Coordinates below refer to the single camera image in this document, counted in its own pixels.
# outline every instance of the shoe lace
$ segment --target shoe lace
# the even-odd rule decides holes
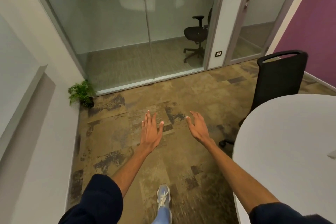
[[[168,192],[164,193],[159,200],[159,208],[165,206],[165,202],[167,199]]]

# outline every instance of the office chair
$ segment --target office chair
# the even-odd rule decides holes
[[[189,54],[184,60],[184,63],[187,63],[187,59],[197,55],[197,57],[204,57],[205,50],[202,47],[202,42],[204,42],[208,38],[208,28],[211,20],[212,8],[208,14],[208,25],[202,26],[202,19],[204,18],[203,15],[193,16],[193,19],[198,19],[199,26],[198,27],[188,27],[186,28],[183,33],[188,40],[194,41],[196,44],[199,45],[198,49],[190,49],[185,48],[183,53],[187,53],[187,51],[192,52]]]
[[[291,56],[264,63],[268,59],[283,55]],[[307,60],[308,54],[300,50],[276,52],[259,58],[259,74],[249,113],[268,100],[298,94]],[[239,127],[245,119],[246,117],[238,123]],[[224,147],[226,143],[234,144],[232,141],[222,140],[219,145]]]

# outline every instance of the dark blue sleeve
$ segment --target dark blue sleeve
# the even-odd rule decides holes
[[[69,209],[59,224],[116,224],[123,212],[123,196],[107,175],[93,175],[78,205]]]
[[[258,205],[249,217],[251,224],[330,224],[319,215],[302,216],[283,203]]]

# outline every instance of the purple wall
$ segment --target purple wall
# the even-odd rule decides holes
[[[302,0],[275,52],[300,49],[306,72],[336,87],[336,0]]]

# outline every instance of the round table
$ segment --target round table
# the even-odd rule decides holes
[[[233,160],[302,215],[336,223],[336,97],[298,94],[267,101],[239,129]],[[249,217],[234,195],[240,224]]]

